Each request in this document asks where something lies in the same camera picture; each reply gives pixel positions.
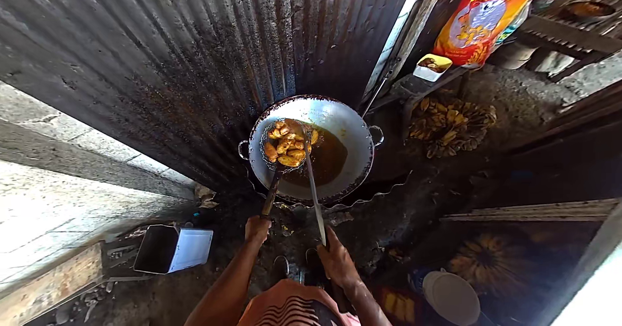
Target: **person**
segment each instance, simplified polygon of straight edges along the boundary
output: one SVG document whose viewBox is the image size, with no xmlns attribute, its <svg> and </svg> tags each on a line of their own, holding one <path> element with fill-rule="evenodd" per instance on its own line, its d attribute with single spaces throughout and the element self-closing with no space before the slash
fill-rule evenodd
<svg viewBox="0 0 622 326">
<path fill-rule="evenodd" d="M 244 245 L 188 316 L 185 326 L 391 325 L 330 227 L 326 230 L 330 249 L 320 244 L 318 255 L 327 277 L 343 288 L 357 317 L 340 314 L 337 303 L 319 287 L 303 286 L 290 279 L 280 280 L 251 299 L 242 314 L 251 270 L 271 226 L 269 219 L 248 219 Z"/>
</svg>

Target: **red packaging bag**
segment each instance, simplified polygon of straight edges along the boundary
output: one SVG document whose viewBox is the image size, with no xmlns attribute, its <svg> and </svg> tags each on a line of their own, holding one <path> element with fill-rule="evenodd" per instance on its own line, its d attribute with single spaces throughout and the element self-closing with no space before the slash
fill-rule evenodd
<svg viewBox="0 0 622 326">
<path fill-rule="evenodd" d="M 434 54 L 455 65 L 478 68 L 490 55 L 499 33 L 508 27 L 528 0 L 462 0 L 440 31 Z"/>
</svg>

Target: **foot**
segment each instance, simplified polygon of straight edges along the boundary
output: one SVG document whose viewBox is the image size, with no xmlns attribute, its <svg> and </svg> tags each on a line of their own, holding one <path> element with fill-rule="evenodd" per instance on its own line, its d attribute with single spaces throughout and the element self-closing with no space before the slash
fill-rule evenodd
<svg viewBox="0 0 622 326">
<path fill-rule="evenodd" d="M 285 256 L 278 256 L 272 262 L 272 269 L 270 270 L 271 286 L 274 286 L 277 282 L 287 279 L 289 275 L 289 261 Z"/>
<path fill-rule="evenodd" d="M 309 248 L 305 253 L 305 258 L 307 259 L 308 270 L 308 274 L 305 275 L 305 285 L 324 288 L 327 285 L 328 279 L 326 278 L 326 273 L 324 272 L 324 267 L 322 266 L 320 256 L 317 254 L 317 250 L 315 248 Z"/>
</svg>

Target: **wok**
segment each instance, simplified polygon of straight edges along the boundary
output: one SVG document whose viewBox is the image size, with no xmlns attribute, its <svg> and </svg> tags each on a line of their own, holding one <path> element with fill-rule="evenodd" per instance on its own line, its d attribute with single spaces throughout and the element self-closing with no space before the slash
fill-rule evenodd
<svg viewBox="0 0 622 326">
<path fill-rule="evenodd" d="M 384 140 L 378 126 L 367 126 L 365 121 L 352 108 L 335 99 L 320 95 L 297 95 L 284 99 L 265 110 L 253 126 L 249 139 L 238 144 L 240 157 L 249 160 L 255 176 L 264 187 L 269 188 L 274 172 L 264 160 L 262 142 L 266 129 L 278 120 L 297 119 L 315 124 L 332 134 L 348 150 L 343 169 L 331 182 L 317 187 L 318 200 L 322 204 L 333 203 L 348 195 L 367 178 L 374 161 L 374 148 Z M 381 137 L 374 142 L 370 129 L 377 129 Z M 248 143 L 248 156 L 242 152 Z M 277 196 L 305 205 L 312 204 L 308 187 L 281 180 Z"/>
</svg>

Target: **rusty metal wall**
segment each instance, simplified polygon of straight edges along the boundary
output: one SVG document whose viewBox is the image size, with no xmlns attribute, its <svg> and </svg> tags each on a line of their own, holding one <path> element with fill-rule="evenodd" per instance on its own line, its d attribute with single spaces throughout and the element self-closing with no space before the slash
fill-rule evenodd
<svg viewBox="0 0 622 326">
<path fill-rule="evenodd" d="M 0 0 L 0 80 L 219 189 L 260 112 L 356 107 L 405 0 Z"/>
</svg>

